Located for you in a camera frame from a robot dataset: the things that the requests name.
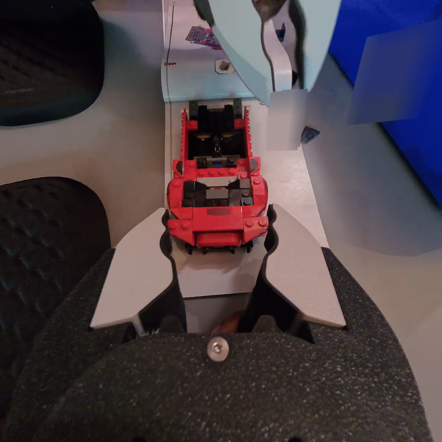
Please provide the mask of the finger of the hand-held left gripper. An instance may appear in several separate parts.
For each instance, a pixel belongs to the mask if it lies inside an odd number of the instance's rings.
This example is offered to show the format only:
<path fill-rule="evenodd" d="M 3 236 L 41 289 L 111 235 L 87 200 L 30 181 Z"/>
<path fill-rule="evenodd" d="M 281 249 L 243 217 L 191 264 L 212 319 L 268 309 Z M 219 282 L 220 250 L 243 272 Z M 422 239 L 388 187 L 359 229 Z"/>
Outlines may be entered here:
<path fill-rule="evenodd" d="M 291 0 L 295 29 L 294 62 L 300 89 L 312 90 L 325 57 L 340 10 L 340 0 Z"/>
<path fill-rule="evenodd" d="M 240 79 L 259 101 L 270 104 L 274 69 L 264 42 L 266 7 L 252 0 L 196 0 L 199 16 L 234 65 Z"/>

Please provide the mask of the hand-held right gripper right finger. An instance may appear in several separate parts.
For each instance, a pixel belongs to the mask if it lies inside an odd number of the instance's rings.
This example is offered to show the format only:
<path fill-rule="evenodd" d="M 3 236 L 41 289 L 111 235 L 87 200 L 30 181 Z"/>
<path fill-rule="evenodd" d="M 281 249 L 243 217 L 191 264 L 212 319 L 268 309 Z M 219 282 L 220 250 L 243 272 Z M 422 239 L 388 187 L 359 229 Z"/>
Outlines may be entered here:
<path fill-rule="evenodd" d="M 278 204 L 268 207 L 266 255 L 256 284 L 256 317 L 273 317 L 282 331 L 302 322 L 343 329 L 346 320 L 321 245 Z"/>

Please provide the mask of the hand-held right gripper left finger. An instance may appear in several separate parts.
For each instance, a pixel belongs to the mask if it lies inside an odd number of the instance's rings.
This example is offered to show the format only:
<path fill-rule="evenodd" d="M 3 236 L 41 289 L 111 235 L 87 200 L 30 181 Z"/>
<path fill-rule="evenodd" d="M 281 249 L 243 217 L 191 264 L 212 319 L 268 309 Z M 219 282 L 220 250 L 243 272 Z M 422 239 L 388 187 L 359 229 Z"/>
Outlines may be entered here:
<path fill-rule="evenodd" d="M 180 291 L 168 229 L 169 212 L 159 208 L 117 244 L 90 327 L 131 323 L 136 332 L 160 328 L 176 317 L 185 330 Z"/>

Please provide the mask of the lego instruction booklet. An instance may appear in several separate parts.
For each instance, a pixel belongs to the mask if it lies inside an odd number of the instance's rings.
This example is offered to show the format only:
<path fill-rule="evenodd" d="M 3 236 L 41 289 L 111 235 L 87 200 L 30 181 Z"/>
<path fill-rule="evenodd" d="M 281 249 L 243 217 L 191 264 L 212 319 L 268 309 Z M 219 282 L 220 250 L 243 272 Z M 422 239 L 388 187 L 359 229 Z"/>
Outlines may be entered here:
<path fill-rule="evenodd" d="M 275 150 L 267 141 L 268 108 L 251 96 L 236 72 L 216 73 L 222 51 L 186 41 L 193 26 L 207 28 L 192 1 L 162 1 L 163 57 L 161 83 L 165 101 L 164 185 L 173 177 L 173 160 L 180 157 L 182 111 L 188 101 L 200 100 L 208 108 L 221 108 L 240 97 L 249 108 L 252 152 L 261 158 L 261 171 L 269 186 L 269 202 L 282 206 L 303 224 L 321 246 L 327 247 L 302 146 Z M 245 250 L 209 252 L 194 250 L 189 255 L 183 243 L 172 238 L 180 290 L 184 298 L 209 297 L 251 292 L 265 255 L 264 237 Z"/>

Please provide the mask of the red and black lego car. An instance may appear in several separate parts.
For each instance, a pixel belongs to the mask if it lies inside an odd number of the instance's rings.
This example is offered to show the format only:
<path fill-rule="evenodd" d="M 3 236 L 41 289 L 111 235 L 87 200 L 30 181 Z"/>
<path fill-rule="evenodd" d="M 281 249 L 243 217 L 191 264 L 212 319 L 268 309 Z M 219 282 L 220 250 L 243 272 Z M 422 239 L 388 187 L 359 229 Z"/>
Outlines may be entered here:
<path fill-rule="evenodd" d="M 189 254 L 253 248 L 269 227 L 268 184 L 252 152 L 249 108 L 190 101 L 181 113 L 180 156 L 166 190 L 171 236 Z"/>

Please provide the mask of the blue plastic bin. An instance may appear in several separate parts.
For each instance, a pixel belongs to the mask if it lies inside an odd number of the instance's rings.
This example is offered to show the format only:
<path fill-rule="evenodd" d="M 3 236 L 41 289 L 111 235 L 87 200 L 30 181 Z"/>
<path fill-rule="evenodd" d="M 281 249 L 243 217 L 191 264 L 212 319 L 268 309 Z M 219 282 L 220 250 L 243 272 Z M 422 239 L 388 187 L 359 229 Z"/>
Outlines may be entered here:
<path fill-rule="evenodd" d="M 344 0 L 329 52 L 355 85 L 368 37 L 410 26 L 441 22 L 438 0 Z M 382 122 L 408 163 L 434 199 L 442 202 L 441 49 L 436 49 L 435 75 L 418 118 Z"/>

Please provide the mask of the black quilted chair seat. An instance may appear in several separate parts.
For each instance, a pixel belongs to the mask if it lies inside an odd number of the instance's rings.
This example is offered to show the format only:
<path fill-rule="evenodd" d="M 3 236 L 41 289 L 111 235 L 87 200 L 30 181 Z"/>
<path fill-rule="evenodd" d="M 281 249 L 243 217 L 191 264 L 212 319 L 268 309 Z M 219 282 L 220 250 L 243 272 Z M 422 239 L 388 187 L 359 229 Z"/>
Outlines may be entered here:
<path fill-rule="evenodd" d="M 99 97 L 104 29 L 88 0 L 0 2 L 0 125 L 77 115 Z"/>
<path fill-rule="evenodd" d="M 105 208 L 79 181 L 43 177 L 1 185 L 1 419 L 35 336 L 110 247 Z"/>

